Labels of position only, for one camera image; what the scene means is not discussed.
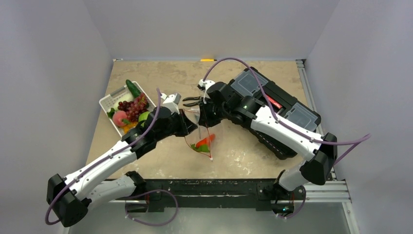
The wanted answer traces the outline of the clear zip top bag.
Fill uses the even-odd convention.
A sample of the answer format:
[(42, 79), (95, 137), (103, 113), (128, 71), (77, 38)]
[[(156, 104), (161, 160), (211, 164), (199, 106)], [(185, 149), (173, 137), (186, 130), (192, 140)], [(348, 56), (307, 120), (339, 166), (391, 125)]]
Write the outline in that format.
[(211, 144), (210, 153), (197, 152), (197, 151), (195, 151), (194, 149), (192, 149), (190, 147), (196, 153), (207, 156), (210, 161), (213, 161), (213, 153), (216, 151), (216, 145), (217, 145), (216, 140), (218, 138), (219, 130), (215, 127), (204, 127), (204, 126), (199, 125), (198, 121), (200, 120), (200, 117), (201, 117), (199, 109), (191, 108), (191, 109), (185, 109), (184, 111), (186, 113), (186, 116), (192, 122), (196, 123), (197, 126), (198, 126), (197, 130), (195, 130), (190, 135), (185, 137), (185, 142), (186, 142), (188, 147), (190, 147), (191, 144), (197, 143), (198, 141), (202, 140), (203, 138), (208, 137), (210, 134), (215, 134), (216, 135), (215, 140)]

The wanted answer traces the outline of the orange toy carrot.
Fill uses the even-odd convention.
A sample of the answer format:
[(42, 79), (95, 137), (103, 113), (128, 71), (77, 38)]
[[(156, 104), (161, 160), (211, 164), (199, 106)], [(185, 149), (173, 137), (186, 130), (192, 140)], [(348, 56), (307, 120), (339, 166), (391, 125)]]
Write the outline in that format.
[(210, 134), (208, 137), (203, 138), (197, 143), (191, 144), (190, 147), (197, 152), (210, 153), (211, 144), (215, 140), (215, 137), (215, 134)]

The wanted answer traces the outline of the green toy cabbage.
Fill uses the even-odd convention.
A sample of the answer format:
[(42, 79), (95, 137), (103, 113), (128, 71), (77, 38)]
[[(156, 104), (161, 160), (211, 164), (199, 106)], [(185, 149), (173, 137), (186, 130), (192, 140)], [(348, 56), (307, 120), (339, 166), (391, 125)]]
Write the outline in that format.
[(138, 117), (138, 125), (144, 127), (145, 122), (148, 119), (148, 116), (150, 115), (150, 111), (143, 112), (139, 115)]

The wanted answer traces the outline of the purple toy grapes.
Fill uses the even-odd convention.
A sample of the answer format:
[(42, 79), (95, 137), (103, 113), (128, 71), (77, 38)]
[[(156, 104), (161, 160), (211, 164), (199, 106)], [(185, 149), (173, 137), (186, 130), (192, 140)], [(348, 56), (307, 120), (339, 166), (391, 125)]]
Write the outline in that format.
[(141, 113), (148, 110), (149, 103), (145, 94), (135, 98), (133, 101), (123, 101), (118, 103), (118, 110), (125, 111), (128, 115), (129, 121), (138, 121)]

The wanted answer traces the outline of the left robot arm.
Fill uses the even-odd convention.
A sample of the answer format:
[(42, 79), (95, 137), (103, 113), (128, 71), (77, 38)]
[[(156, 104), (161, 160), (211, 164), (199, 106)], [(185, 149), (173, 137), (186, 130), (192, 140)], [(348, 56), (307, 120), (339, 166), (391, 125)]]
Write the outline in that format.
[(129, 130), (112, 148), (92, 163), (67, 176), (55, 174), (48, 180), (45, 223), (70, 227), (86, 216), (89, 209), (118, 198), (146, 198), (151, 191), (136, 172), (104, 183), (114, 172), (156, 148), (157, 142), (170, 137), (186, 137), (194, 130), (183, 109), (176, 112), (157, 107), (145, 123)]

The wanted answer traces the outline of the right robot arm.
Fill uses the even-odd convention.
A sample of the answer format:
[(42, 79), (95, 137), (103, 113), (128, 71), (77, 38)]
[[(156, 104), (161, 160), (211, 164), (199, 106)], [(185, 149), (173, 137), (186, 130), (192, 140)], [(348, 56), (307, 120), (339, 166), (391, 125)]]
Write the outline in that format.
[(298, 153), (302, 162), (282, 171), (274, 184), (274, 194), (286, 198), (297, 187), (306, 183), (324, 185), (337, 158), (337, 138), (327, 133), (322, 136), (275, 114), (271, 105), (251, 97), (241, 97), (223, 82), (200, 80), (198, 88), (204, 97), (200, 102), (199, 125), (213, 127), (223, 119), (240, 125), (260, 138), (271, 139)]

